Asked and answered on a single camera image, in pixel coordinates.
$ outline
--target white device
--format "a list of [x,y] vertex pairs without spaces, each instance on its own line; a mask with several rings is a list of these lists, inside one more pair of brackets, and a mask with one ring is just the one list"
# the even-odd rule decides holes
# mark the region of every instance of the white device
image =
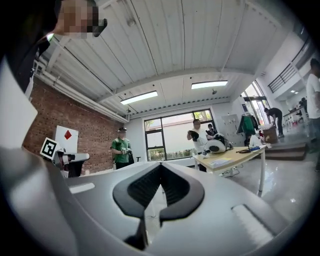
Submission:
[[204,147],[206,153],[223,153],[227,150],[233,149],[233,144],[229,142],[226,137],[217,133],[213,136],[213,139],[209,140]]
[[68,153],[78,152],[79,132],[74,129],[57,125],[53,138]]

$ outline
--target window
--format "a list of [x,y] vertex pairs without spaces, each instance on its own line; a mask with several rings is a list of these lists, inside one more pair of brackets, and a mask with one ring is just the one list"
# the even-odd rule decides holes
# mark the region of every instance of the window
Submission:
[[257,81],[254,81],[248,86],[247,89],[241,94],[245,101],[246,108],[251,113],[260,125],[266,125],[269,123],[268,117],[265,113],[265,108],[270,108],[267,98],[263,94]]
[[208,130],[211,111],[201,110],[167,116],[144,122],[145,144],[148,161],[172,160],[191,157],[197,153],[192,140],[187,140],[187,131],[193,128],[194,119],[199,119],[201,128]]

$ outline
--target paper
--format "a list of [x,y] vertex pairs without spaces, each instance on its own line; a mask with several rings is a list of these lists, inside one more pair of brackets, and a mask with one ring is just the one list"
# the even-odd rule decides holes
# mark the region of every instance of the paper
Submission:
[[213,168],[218,168],[232,162],[231,158],[220,158],[209,163]]

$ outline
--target white sign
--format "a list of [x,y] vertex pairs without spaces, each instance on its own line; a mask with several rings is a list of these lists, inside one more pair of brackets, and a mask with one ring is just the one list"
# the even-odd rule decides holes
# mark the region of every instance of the white sign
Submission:
[[40,155],[52,160],[54,158],[55,152],[58,149],[60,149],[59,143],[57,141],[54,141],[53,139],[46,137],[40,150]]

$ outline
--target white robot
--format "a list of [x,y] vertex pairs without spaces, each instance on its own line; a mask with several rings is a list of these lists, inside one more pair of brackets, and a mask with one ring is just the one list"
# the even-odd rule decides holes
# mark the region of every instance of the white robot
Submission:
[[227,150],[232,150],[234,148],[232,142],[229,142],[226,137],[217,133],[213,136],[213,139],[208,140],[208,142],[204,146],[204,150],[206,153],[223,153]]

